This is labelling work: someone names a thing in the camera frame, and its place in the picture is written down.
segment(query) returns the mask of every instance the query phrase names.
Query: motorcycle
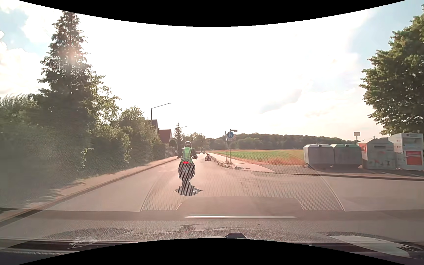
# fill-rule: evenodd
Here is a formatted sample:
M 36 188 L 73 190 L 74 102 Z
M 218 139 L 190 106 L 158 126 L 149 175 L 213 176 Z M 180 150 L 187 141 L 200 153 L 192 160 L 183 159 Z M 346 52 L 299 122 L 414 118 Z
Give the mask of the motorcycle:
M 197 156 L 191 156 L 191 158 L 197 160 Z M 181 162 L 178 171 L 180 174 L 179 178 L 182 181 L 183 186 L 186 186 L 191 180 L 191 178 L 194 177 L 195 168 L 196 166 L 193 163 L 190 163 L 188 161 Z

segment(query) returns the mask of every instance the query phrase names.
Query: street lamp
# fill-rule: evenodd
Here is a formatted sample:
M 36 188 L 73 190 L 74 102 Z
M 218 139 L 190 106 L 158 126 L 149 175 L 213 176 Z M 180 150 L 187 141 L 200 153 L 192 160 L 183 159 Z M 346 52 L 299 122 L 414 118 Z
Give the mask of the street lamp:
M 166 103 L 166 104 L 163 104 L 163 105 L 159 105 L 159 106 L 164 106 L 164 105 L 168 105 L 168 104 L 173 104 L 172 102 L 170 102 L 170 103 Z M 153 108 L 151 108 L 151 110 L 150 110 L 150 120 L 152 120 L 152 122 L 153 122 L 153 109 L 154 108 L 156 108 L 156 107 L 159 107 L 159 106 L 154 106 Z

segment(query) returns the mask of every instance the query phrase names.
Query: green safety vest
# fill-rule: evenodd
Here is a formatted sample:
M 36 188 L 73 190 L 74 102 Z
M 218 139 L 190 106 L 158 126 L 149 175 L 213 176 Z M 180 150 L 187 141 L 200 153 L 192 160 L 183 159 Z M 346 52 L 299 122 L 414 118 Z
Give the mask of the green safety vest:
M 188 161 L 188 162 L 192 163 L 191 154 L 192 154 L 192 148 L 191 147 L 183 148 L 183 155 L 181 157 L 181 162 Z

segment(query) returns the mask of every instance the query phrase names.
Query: grass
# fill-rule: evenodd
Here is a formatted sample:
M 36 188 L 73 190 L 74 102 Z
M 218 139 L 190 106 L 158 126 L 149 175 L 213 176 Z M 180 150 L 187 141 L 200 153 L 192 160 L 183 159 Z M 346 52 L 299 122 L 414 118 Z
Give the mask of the grass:
M 225 151 L 221 150 L 214 153 L 225 155 Z M 232 150 L 231 156 L 254 164 L 303 165 L 303 150 Z
M 224 155 L 225 151 L 214 151 Z M 303 150 L 232 150 L 232 158 L 269 164 L 295 165 L 303 160 Z

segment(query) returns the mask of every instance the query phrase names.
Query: red roof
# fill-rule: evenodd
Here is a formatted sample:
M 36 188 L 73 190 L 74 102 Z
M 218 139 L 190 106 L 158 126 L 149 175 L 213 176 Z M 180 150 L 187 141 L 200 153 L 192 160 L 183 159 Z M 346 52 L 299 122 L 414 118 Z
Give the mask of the red roof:
M 171 139 L 173 139 L 173 133 L 171 132 L 171 129 L 158 130 L 158 134 L 160 135 L 160 140 L 162 143 L 169 143 Z

